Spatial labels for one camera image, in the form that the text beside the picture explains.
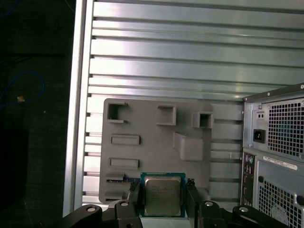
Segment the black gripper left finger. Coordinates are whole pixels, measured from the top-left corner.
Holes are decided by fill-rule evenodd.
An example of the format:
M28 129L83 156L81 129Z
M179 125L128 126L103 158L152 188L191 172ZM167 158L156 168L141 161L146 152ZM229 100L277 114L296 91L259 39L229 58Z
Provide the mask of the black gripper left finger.
M139 228L140 185L131 184L127 199L116 200L103 210L98 205L81 206L62 218L63 228Z

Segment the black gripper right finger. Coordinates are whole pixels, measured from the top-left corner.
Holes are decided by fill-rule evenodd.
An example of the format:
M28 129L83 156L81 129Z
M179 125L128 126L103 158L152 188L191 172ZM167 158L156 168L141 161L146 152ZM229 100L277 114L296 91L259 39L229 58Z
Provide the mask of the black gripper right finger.
M251 206L235 206L229 212L214 201L204 200L195 186L194 179L187 180L186 193L186 213L192 228L288 227Z

